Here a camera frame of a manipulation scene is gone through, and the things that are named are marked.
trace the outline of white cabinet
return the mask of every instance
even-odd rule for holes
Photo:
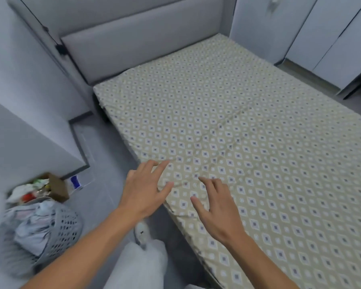
[[[317,0],[237,0],[230,38],[257,56],[282,60]]]
[[[318,0],[286,58],[313,71],[360,9],[361,0]]]
[[[341,89],[361,74],[361,11],[313,72]]]

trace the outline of sneaker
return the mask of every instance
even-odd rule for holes
[[[135,225],[134,234],[136,243],[143,248],[145,248],[146,244],[152,239],[149,226],[144,221],[141,221]]]

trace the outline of upholstered headboard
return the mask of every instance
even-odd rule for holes
[[[50,39],[53,47],[47,45],[49,50],[56,51],[53,49],[56,44],[68,49],[77,69],[90,85],[219,31],[228,34],[227,18],[222,16],[229,15],[231,25],[235,4],[235,0],[8,2],[44,44]],[[48,37],[40,37],[40,28]],[[65,62],[61,64],[66,68],[67,58],[62,59]]]

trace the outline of mattress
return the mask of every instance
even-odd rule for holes
[[[361,116],[216,35],[94,91],[221,287],[252,288],[190,202],[230,187],[246,232],[301,288],[361,288]]]

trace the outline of gray plastic basket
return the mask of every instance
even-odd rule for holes
[[[39,203],[48,197],[34,199],[27,205]],[[67,206],[55,202],[55,224],[50,228],[50,238],[43,253],[35,256],[16,243],[14,229],[0,225],[0,267],[15,277],[32,275],[38,265],[48,263],[73,246],[82,233],[83,221],[79,214]]]

